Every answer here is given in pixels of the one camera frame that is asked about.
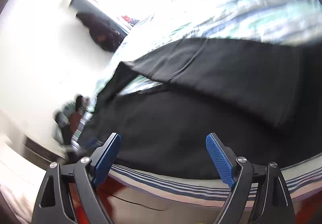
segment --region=bed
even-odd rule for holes
[[[173,0],[134,26],[97,82],[94,95],[104,89],[121,61],[135,60],[182,38],[229,38],[299,46],[319,43],[321,34],[319,0]],[[161,84],[139,75],[118,94],[127,95]],[[91,114],[87,113],[73,136],[77,147],[88,147],[89,139],[81,132],[90,118]],[[294,201],[322,189],[321,162],[318,152],[283,169]],[[157,196],[211,207],[222,207],[230,190],[221,180],[177,178],[119,164],[112,166],[110,175],[125,185]],[[252,207],[255,192],[254,186],[246,205],[248,209]]]

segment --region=blurry room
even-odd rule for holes
[[[321,2],[0,0],[4,223],[39,223],[33,209],[47,169],[90,157],[113,132],[122,146],[96,193],[115,224],[214,223],[230,187],[206,149],[212,132],[252,163],[277,162],[294,223],[319,223]],[[218,40],[223,43],[210,45]],[[191,53],[191,45],[200,51]],[[221,52],[214,70],[211,58],[198,59],[207,45]],[[261,45],[267,55],[256,51]],[[231,59],[231,49],[242,47],[251,50]],[[196,66],[209,70],[193,70]],[[207,81],[213,73],[217,80]],[[152,100],[154,95],[160,99]],[[218,110],[214,126],[212,109]],[[263,141],[257,141],[261,133]],[[92,223],[79,190],[68,187],[73,209],[68,221]],[[252,214],[257,184],[249,188],[239,223],[248,223]]]

